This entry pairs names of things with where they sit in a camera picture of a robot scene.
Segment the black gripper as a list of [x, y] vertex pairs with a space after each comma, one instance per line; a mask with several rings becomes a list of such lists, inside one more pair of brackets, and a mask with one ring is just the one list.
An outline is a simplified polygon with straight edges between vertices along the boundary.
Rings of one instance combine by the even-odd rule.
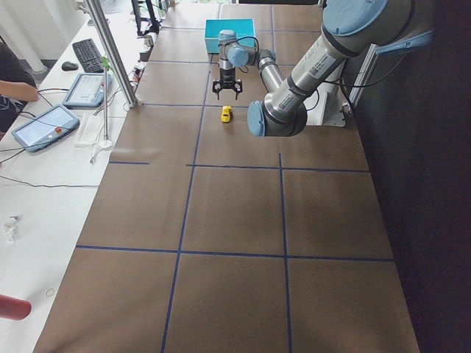
[[242, 81], [236, 79], [236, 70], [231, 69], [219, 69], [219, 79], [213, 80], [212, 91], [219, 93], [221, 90], [234, 90], [235, 100], [238, 100], [239, 93], [243, 91]]

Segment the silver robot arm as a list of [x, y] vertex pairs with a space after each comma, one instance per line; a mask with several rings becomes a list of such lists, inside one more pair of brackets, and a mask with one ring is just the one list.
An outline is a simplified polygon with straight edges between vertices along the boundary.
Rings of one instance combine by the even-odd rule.
[[321, 35], [287, 77], [282, 77], [273, 53], [259, 46], [243, 46], [231, 29], [219, 33], [219, 78], [212, 91], [243, 91], [236, 68], [258, 67], [267, 90], [262, 101], [247, 111], [250, 132], [256, 137], [299, 134], [308, 119], [304, 102], [346, 59], [371, 44], [405, 52], [425, 46], [433, 33], [434, 1], [327, 1]]

